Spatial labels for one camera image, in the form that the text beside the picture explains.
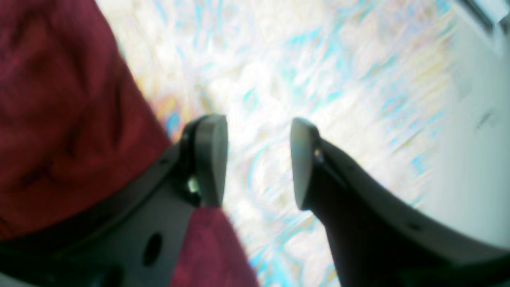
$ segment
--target red fabric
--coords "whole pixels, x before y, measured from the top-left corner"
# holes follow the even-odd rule
[[[94,0],[0,0],[0,241],[94,205],[170,145]],[[220,209],[192,216],[173,286],[252,286]]]

